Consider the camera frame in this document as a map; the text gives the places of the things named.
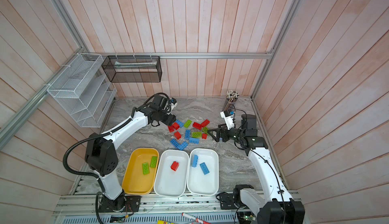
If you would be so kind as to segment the blue lego brick bottom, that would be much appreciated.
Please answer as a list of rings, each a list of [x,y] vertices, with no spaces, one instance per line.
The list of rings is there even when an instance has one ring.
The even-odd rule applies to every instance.
[[[201,163],[201,164],[200,164],[200,168],[201,168],[201,170],[202,170],[202,172],[203,172],[204,175],[207,175],[207,174],[210,173],[210,171],[209,171],[209,169],[208,169],[206,163],[204,163],[204,162]]]

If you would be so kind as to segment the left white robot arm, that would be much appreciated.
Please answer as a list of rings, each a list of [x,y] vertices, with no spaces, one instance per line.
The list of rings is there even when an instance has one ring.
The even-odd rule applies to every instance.
[[[177,106],[177,100],[166,93],[158,92],[148,98],[141,106],[134,107],[131,115],[117,126],[102,134],[91,134],[88,138],[72,145],[63,156],[63,166],[66,171],[75,175],[88,175],[97,179],[102,190],[102,201],[114,211],[122,211],[126,205],[125,192],[116,174],[119,162],[116,150],[135,132],[143,127],[157,122],[171,126],[176,122],[172,110]],[[72,169],[68,164],[70,153],[78,146],[86,143],[85,162],[92,172]]]

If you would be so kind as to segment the red long lego right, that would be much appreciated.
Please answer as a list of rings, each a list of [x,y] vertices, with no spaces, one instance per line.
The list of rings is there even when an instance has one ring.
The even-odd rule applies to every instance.
[[[206,119],[201,123],[201,127],[206,127],[209,123],[210,121]]]

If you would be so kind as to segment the red long lego left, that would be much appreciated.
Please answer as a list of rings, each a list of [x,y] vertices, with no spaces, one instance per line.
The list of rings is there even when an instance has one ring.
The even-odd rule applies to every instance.
[[[198,129],[198,130],[201,130],[202,129],[202,126],[197,123],[197,122],[194,122],[193,125],[192,125],[194,128]]]

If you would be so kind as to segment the blue lego brick side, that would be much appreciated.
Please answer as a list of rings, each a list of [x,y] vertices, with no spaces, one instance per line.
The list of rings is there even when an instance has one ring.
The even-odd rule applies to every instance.
[[[198,138],[189,138],[189,142],[191,144],[198,144],[200,142],[200,140]]]

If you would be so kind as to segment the blue lego brick upright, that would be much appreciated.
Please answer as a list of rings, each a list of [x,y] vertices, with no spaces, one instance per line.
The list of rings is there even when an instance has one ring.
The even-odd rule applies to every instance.
[[[184,137],[184,138],[185,138],[186,140],[189,140],[190,134],[191,134],[191,131],[190,131],[190,130],[186,130],[186,131],[185,131],[185,137]]]

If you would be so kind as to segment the metal pencil cup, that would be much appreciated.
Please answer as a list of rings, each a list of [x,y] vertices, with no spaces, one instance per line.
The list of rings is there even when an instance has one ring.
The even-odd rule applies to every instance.
[[[234,104],[235,101],[239,98],[239,94],[234,90],[227,91],[225,103],[223,106],[223,111],[227,110],[229,105]]]

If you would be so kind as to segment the white plastic bin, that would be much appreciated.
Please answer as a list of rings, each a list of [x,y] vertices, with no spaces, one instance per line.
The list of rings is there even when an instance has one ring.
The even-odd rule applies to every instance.
[[[190,153],[187,188],[195,195],[213,196],[219,190],[219,157],[211,149],[196,148]]]
[[[177,171],[171,169],[171,164],[177,161]],[[154,191],[157,195],[168,198],[179,198],[186,190],[189,155],[180,150],[166,150],[162,153]]]

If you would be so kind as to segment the yellow plastic bin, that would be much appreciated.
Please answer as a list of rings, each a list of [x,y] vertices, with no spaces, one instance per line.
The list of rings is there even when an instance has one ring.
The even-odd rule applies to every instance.
[[[150,168],[150,173],[143,175],[142,164],[151,162],[152,156],[157,156],[159,161],[159,152],[154,148],[138,148],[130,156],[122,188],[129,195],[147,195],[154,187],[158,163],[156,168]]]

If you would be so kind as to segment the middle white plastic bin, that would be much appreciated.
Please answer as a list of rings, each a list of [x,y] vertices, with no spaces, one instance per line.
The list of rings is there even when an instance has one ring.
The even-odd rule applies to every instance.
[[[177,171],[171,169],[171,164],[177,161]],[[189,155],[180,150],[166,150],[162,153],[154,191],[157,195],[168,198],[179,198],[186,190]]]

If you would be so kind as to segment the red marker pen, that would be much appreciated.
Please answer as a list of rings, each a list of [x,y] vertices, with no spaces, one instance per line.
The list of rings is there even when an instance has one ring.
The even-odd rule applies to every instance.
[[[204,221],[202,219],[199,219],[199,218],[197,218],[195,216],[192,216],[192,215],[184,213],[184,212],[181,215],[183,217],[185,217],[187,219],[190,219],[190,220],[193,220],[193,221],[195,221],[196,223],[199,223],[199,224],[210,224],[209,222],[206,222],[206,221]]]

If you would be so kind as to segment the black mesh wall basket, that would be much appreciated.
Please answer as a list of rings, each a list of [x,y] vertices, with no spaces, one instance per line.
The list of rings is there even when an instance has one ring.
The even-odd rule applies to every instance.
[[[158,56],[107,56],[102,64],[110,82],[160,82],[162,67]]]

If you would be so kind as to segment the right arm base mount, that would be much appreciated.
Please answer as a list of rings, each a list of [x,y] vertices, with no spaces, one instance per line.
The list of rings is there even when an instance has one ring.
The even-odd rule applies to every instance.
[[[241,208],[241,206],[235,201],[234,194],[232,193],[221,192],[215,197],[219,201],[220,208],[222,210],[237,210],[238,208]]]

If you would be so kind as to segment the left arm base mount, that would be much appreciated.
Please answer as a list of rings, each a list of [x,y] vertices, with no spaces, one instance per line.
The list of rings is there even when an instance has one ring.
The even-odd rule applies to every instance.
[[[101,212],[138,212],[141,196],[119,196],[116,200],[110,200],[104,195],[98,201],[97,210]]]

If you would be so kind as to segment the aluminium frame rail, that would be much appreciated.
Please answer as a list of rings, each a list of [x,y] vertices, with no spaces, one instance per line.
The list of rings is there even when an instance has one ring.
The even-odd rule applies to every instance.
[[[222,212],[220,202],[214,196],[194,195],[185,192],[179,198],[168,198],[157,194],[141,196],[138,214],[157,213],[205,213]],[[95,213],[95,195],[62,196],[54,216],[87,216]]]

